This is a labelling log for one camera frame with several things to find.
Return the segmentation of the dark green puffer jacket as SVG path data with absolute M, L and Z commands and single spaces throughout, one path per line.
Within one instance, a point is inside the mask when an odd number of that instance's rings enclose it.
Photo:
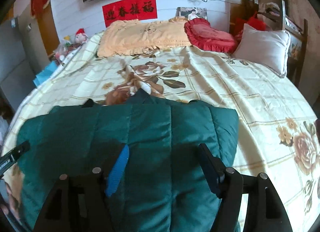
M 204 143 L 224 164 L 234 162 L 239 117 L 204 101 L 180 103 L 138 91 L 125 103 L 91 101 L 55 106 L 27 120 L 17 142 L 30 150 L 18 161 L 24 174 L 20 213 L 33 227 L 58 177 L 89 173 L 121 145 L 129 160 L 110 198 L 117 231 L 209 231 L 219 208 L 199 161 Z

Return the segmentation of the red banner with characters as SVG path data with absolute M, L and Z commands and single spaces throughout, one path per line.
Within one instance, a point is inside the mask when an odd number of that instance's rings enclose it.
M 156 0 L 121 0 L 102 7 L 105 26 L 114 21 L 157 18 Z

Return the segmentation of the framed photo on headboard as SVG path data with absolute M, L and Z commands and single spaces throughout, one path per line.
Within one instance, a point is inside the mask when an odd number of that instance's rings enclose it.
M 196 18 L 208 19 L 207 9 L 197 7 L 178 7 L 176 10 L 176 16 L 185 17 L 187 20 L 193 20 Z

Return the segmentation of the grey wardrobe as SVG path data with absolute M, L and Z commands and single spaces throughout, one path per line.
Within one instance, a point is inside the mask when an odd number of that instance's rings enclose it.
M 13 111 L 17 111 L 35 88 L 35 74 L 24 50 L 16 17 L 1 24 L 0 53 L 1 96 Z

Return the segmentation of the red heart-shaped cushion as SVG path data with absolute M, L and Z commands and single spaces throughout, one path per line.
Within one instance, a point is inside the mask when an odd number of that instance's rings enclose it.
M 184 24 L 184 31 L 189 42 L 204 51 L 233 53 L 238 46 L 238 42 L 231 34 L 212 28 L 203 18 L 187 21 Z

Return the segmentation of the peach ruffled pillow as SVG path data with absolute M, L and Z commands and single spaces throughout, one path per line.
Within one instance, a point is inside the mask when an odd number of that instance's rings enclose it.
M 135 55 L 157 49 L 191 46 L 184 31 L 186 22 L 183 17 L 150 23 L 139 20 L 115 21 L 104 31 L 97 55 Z

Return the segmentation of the wooden chair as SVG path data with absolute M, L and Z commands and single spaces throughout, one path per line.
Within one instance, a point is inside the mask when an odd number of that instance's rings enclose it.
M 252 0 L 254 10 L 274 23 L 272 29 L 286 31 L 290 38 L 288 49 L 287 77 L 298 87 L 305 61 L 306 48 L 308 43 L 308 21 L 303 20 L 303 27 L 297 25 L 293 19 L 286 14 L 286 4 L 281 0 L 280 4 L 261 3 L 259 0 Z

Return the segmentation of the red bag on chair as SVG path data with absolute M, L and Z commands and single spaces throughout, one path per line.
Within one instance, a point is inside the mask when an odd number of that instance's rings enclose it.
M 249 19 L 235 19 L 235 25 L 233 28 L 233 36 L 240 34 L 244 29 L 244 24 L 248 24 L 249 26 L 253 27 L 256 30 L 265 31 L 266 30 L 266 23 L 259 20 L 257 17 L 257 13 L 254 13 Z

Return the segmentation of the plush doll with red hat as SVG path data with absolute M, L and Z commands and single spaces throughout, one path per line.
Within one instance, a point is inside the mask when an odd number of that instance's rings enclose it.
M 88 36 L 85 33 L 83 28 L 80 28 L 76 34 L 75 34 L 75 39 L 74 39 L 74 43 L 83 45 L 84 43 L 86 43 L 88 40 Z

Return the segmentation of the blue paper bag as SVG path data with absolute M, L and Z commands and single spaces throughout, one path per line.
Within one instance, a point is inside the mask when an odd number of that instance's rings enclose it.
M 40 73 L 38 73 L 33 80 L 33 83 L 36 87 L 40 86 L 43 82 L 51 77 L 51 75 L 58 68 L 55 61 L 52 61 L 49 65 L 47 65 Z

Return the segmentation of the white square pillow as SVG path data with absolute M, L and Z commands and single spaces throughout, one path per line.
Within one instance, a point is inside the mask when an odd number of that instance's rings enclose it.
M 262 64 L 284 78 L 290 44 L 291 36 L 285 30 L 260 31 L 244 24 L 242 39 L 233 57 Z

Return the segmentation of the floral cream bed quilt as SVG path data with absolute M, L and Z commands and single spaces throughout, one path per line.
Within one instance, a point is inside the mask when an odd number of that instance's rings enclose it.
M 316 115 L 287 78 L 244 59 L 196 47 L 142 55 L 97 55 L 95 34 L 50 79 L 21 103 L 4 140 L 16 145 L 22 124 L 54 106 L 87 99 L 121 101 L 140 87 L 153 95 L 187 103 L 199 99 L 235 109 L 240 133 L 234 166 L 245 174 L 266 172 L 284 203 L 294 231 L 308 231 L 319 216 L 319 142 Z

